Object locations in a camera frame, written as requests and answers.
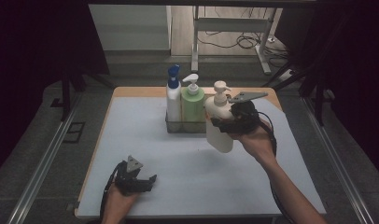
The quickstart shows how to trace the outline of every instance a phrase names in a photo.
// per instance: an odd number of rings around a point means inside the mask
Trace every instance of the hand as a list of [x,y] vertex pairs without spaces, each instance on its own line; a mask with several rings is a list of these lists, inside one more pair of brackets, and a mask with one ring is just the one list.
[[[261,122],[265,123],[268,128],[271,129],[268,122],[263,119],[261,119]],[[270,137],[260,126],[251,133],[230,133],[229,136],[233,140],[239,140],[248,154],[253,156],[262,166],[277,163],[276,158],[274,157]]]
[[108,190],[103,224],[118,224],[129,212],[140,193],[124,196],[113,183]]

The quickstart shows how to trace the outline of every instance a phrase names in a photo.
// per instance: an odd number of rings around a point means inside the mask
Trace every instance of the white table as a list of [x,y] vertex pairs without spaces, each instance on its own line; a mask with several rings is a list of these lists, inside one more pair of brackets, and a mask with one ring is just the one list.
[[[274,123],[280,165],[317,211],[326,213],[285,114],[266,99],[254,103]],[[129,155],[144,164],[139,179],[158,177],[152,191],[140,196],[128,217],[280,215],[267,175],[239,142],[223,154],[207,143],[205,134],[168,133],[165,110],[164,97],[112,98],[79,197],[77,217],[99,216],[106,181]]]

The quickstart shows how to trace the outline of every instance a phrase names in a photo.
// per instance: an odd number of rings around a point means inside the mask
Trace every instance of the gray floor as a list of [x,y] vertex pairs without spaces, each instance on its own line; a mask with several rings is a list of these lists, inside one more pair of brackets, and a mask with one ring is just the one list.
[[[111,76],[106,77],[119,86],[164,86],[166,70],[173,63],[182,65],[180,74],[190,71],[190,58],[148,56],[142,62],[129,63],[126,56],[115,54],[107,57]],[[241,63],[219,63],[239,60],[238,58],[201,59],[200,86],[210,86],[217,78],[225,79],[233,87],[257,87],[268,77],[253,59],[242,58]],[[84,133],[77,144],[63,143],[59,148],[48,175],[38,192],[25,223],[85,223],[73,215],[85,174],[91,161],[112,90],[85,76],[87,89],[82,93],[78,112],[73,122],[85,122]],[[318,138],[315,128],[307,118],[303,102],[294,83],[278,92],[283,110],[288,116],[291,130],[296,137],[305,163],[314,180],[316,189],[327,209],[329,223],[359,223],[344,189],[330,165],[329,158]],[[60,124],[61,109],[50,107],[54,98],[61,97],[60,83],[46,88],[44,103],[40,106],[33,122],[21,141],[0,170],[0,223],[5,223],[20,198],[23,188],[32,175],[42,154]],[[379,223],[379,174],[334,117],[328,103],[325,104],[326,130],[344,161],[364,201],[368,205],[374,223]],[[247,223],[235,220],[234,223]]]

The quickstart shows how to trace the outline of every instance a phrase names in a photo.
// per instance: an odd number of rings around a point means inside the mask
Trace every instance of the pump bottle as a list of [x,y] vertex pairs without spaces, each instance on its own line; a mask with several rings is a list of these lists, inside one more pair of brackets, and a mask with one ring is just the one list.
[[232,150],[233,140],[226,133],[222,133],[218,127],[213,126],[211,118],[233,119],[230,111],[231,105],[228,103],[227,96],[224,93],[224,91],[230,91],[231,89],[227,87],[224,81],[215,82],[214,89],[216,94],[204,102],[206,138],[207,142],[215,149],[227,153]]
[[183,128],[187,133],[198,133],[204,126],[204,90],[196,85],[199,76],[191,74],[183,82],[191,82],[181,91]]
[[167,113],[167,125],[168,130],[176,132],[180,129],[181,125],[181,84],[178,80],[178,70],[180,66],[178,64],[169,68],[169,79],[166,85],[166,113]]

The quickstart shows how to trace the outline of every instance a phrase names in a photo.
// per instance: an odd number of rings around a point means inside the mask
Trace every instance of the forearm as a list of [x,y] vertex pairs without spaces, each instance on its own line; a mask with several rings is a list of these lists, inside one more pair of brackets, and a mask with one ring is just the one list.
[[277,162],[263,164],[279,201],[295,223],[327,223]]

